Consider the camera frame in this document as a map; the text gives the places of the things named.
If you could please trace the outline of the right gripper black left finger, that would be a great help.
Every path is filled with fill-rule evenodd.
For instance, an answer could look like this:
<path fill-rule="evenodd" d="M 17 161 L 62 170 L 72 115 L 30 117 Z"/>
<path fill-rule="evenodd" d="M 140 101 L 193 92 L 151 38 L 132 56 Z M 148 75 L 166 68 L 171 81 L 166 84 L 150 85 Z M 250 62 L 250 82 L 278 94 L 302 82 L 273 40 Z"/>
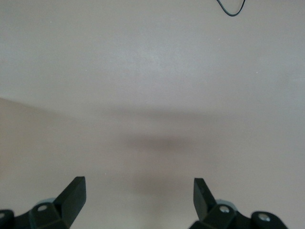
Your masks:
<path fill-rule="evenodd" d="M 56 197 L 40 201 L 29 211 L 15 216 L 14 211 L 0 211 L 2 229 L 69 229 L 86 202 L 85 177 L 75 177 Z"/>

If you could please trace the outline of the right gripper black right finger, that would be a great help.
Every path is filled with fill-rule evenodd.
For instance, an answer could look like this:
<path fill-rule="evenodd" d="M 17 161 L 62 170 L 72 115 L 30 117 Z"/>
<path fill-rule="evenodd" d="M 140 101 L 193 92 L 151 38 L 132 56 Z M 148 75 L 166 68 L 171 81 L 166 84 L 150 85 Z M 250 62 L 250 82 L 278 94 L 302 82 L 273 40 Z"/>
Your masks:
<path fill-rule="evenodd" d="M 195 178 L 193 204 L 198 220 L 192 229 L 286 229 L 282 220 L 265 211 L 255 211 L 251 217 L 241 214 L 229 201 L 215 200 L 206 182 Z"/>

